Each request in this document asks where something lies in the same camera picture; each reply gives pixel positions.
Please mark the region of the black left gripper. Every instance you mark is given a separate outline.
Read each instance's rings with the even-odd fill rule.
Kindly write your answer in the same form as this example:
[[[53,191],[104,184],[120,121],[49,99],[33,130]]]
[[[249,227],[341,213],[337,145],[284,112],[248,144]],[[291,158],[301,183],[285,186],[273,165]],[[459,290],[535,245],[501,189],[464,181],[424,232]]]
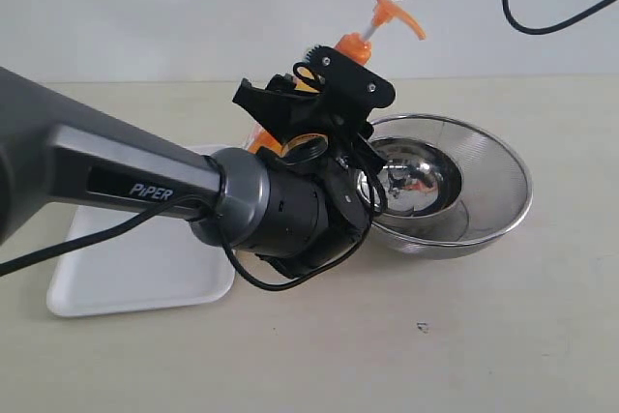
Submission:
[[[377,175],[387,160],[368,141],[374,132],[370,122],[352,137],[337,130],[332,135],[313,132],[291,139],[296,111],[312,105],[319,96],[298,89],[296,84],[291,74],[274,75],[265,89],[243,78],[232,101],[286,147],[282,155],[260,148],[255,154],[261,160],[279,172],[308,176],[324,192],[326,231],[290,257],[259,255],[284,277],[308,280],[338,266],[367,239],[372,224],[386,208]]]

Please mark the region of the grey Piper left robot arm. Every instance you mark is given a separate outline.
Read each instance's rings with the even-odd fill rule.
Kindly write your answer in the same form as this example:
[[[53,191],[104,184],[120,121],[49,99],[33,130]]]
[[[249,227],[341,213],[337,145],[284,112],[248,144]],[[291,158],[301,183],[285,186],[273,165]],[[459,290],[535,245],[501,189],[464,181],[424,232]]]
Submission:
[[[157,137],[9,70],[1,73],[1,235],[58,202],[127,211],[116,226],[5,261],[3,275],[166,216],[221,248],[253,286],[281,292],[352,255],[386,206],[369,114],[393,86],[351,62],[307,63],[233,98],[281,145],[210,155]]]

